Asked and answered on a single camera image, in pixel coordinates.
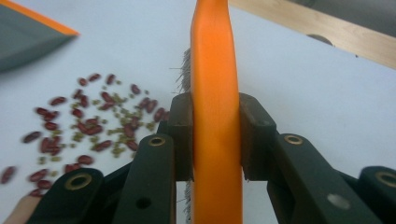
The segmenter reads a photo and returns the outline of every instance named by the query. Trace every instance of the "orange-handled tool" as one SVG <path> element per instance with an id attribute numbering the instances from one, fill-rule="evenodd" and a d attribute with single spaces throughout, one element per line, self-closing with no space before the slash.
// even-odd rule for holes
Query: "orange-handled tool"
<path id="1" fill-rule="evenodd" d="M 191 25 L 193 224 L 242 223 L 239 95 L 227 0 L 198 0 Z"/>

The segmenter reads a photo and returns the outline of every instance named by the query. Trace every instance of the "white surface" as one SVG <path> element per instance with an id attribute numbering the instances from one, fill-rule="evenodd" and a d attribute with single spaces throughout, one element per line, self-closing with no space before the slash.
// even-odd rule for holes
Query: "white surface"
<path id="1" fill-rule="evenodd" d="M 81 36 L 34 63 L 0 74 L 0 170 L 19 167 L 8 185 L 0 185 L 0 221 L 33 189 L 25 177 L 40 168 L 36 143 L 21 143 L 24 134 L 40 127 L 32 108 L 52 96 L 70 95 L 76 79 L 93 72 L 119 76 L 123 84 L 113 90 L 120 94 L 128 92 L 126 84 L 137 83 L 169 108 L 179 75 L 170 68 L 180 67 L 189 47 L 194 8 L 192 1 L 177 0 L 16 2 Z M 262 103 L 281 133 L 308 138 L 334 168 L 355 177 L 369 165 L 396 169 L 395 70 L 237 9 L 231 16 L 240 91 Z M 101 86 L 87 89 L 95 94 Z M 88 151 L 80 150 L 63 153 L 62 164 Z M 106 153 L 96 154 L 93 166 L 105 175 L 129 160 L 129 153 L 120 160 Z M 56 163 L 49 166 L 60 169 Z M 245 223 L 276 223 L 265 187 L 263 182 L 244 184 Z M 179 211 L 177 223 L 184 223 Z"/>

